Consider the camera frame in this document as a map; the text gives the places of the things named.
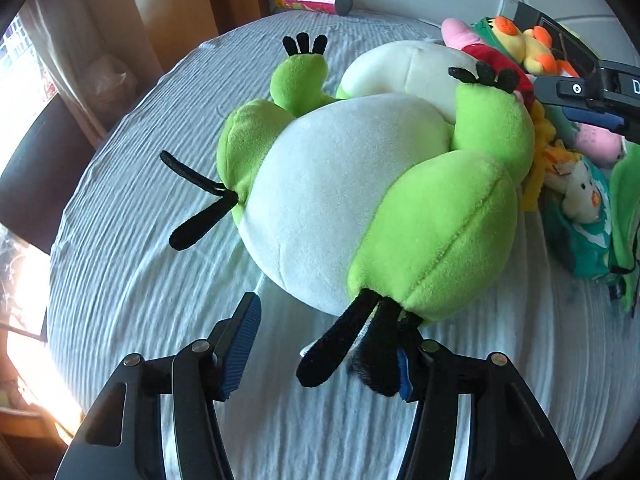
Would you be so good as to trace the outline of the yellow duck plush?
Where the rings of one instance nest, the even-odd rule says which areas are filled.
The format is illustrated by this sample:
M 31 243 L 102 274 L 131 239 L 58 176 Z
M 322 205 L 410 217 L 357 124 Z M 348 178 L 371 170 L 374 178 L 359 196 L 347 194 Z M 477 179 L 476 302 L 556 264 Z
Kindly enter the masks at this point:
M 558 76 L 558 64 L 551 51 L 552 38 L 541 26 L 534 26 L 521 32 L 504 16 L 488 20 L 488 25 L 514 61 L 535 76 Z

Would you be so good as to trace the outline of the red dress pig plush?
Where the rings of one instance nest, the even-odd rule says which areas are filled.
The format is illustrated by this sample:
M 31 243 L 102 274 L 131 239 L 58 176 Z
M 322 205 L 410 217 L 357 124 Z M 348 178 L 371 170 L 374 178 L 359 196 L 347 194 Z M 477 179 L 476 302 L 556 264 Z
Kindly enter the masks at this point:
M 518 74 L 516 90 L 521 93 L 524 106 L 530 110 L 535 101 L 533 85 L 518 62 L 498 41 L 488 18 L 473 25 L 456 18 L 446 18 L 440 26 L 442 39 L 447 47 L 460 50 L 488 64 L 496 73 L 512 68 Z

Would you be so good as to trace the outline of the pink cylindrical can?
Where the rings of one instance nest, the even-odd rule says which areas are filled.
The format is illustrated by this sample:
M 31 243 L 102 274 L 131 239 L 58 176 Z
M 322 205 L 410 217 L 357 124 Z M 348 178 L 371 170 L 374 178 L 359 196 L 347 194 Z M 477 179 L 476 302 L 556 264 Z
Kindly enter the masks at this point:
M 352 0 L 274 0 L 276 6 L 286 10 L 304 10 L 346 16 L 352 10 Z

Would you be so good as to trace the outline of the white teddy bear plush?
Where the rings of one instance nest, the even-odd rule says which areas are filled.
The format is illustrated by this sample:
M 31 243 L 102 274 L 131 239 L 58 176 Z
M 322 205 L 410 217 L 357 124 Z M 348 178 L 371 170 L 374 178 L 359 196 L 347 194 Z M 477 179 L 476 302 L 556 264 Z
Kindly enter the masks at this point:
M 566 162 L 562 174 L 548 171 L 544 184 L 563 196 L 561 208 L 570 220 L 581 224 L 599 220 L 602 197 L 584 160 Z

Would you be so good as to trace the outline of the green plush backpack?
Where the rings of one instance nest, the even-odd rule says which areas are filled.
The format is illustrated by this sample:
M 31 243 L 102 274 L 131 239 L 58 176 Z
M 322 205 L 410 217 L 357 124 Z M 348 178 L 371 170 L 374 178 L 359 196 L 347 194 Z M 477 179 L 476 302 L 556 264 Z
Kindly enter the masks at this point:
M 626 144 L 626 155 L 611 172 L 612 250 L 610 272 L 624 290 L 622 306 L 634 315 L 639 300 L 639 145 Z

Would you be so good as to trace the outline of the teal shirt pig plush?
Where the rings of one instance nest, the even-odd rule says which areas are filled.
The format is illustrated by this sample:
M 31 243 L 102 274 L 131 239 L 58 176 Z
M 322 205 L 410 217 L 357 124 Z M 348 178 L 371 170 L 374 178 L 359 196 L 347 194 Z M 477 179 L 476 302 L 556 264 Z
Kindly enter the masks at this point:
M 605 169 L 613 168 L 626 155 L 624 140 L 619 134 L 588 124 L 578 125 L 574 149 Z

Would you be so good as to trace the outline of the green wet wipes pack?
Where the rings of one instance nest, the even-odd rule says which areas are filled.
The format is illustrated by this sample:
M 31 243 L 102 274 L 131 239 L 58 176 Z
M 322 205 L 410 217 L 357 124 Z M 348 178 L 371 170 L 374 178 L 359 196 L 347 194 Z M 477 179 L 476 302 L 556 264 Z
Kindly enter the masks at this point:
M 594 185 L 601 193 L 597 222 L 581 224 L 567 218 L 561 208 L 563 196 L 544 185 L 541 218 L 544 236 L 555 258 L 575 278 L 604 281 L 610 274 L 612 246 L 611 201 L 608 181 L 601 170 L 585 157 Z

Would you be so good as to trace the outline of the orange plush toy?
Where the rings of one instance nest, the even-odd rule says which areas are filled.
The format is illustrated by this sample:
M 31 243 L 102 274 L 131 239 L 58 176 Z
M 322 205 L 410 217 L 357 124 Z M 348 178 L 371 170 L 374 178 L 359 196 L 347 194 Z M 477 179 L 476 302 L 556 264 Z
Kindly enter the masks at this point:
M 574 69 L 573 65 L 570 64 L 570 62 L 565 60 L 556 60 L 555 65 L 556 69 L 558 70 L 559 76 L 580 78 L 577 70 Z

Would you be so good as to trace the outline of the large green frog plush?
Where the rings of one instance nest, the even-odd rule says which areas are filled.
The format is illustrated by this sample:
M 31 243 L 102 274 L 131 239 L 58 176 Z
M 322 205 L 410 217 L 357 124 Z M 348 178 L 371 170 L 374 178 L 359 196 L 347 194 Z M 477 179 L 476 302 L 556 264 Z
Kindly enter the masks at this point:
M 329 94 L 327 43 L 283 39 L 269 98 L 224 123 L 216 177 L 162 154 L 214 196 L 169 243 L 189 248 L 231 216 L 268 278 L 334 317 L 298 381 L 321 385 L 351 360 L 393 396 L 404 327 L 454 315 L 506 265 L 534 160 L 532 90 L 499 52 L 401 40 L 358 56 Z

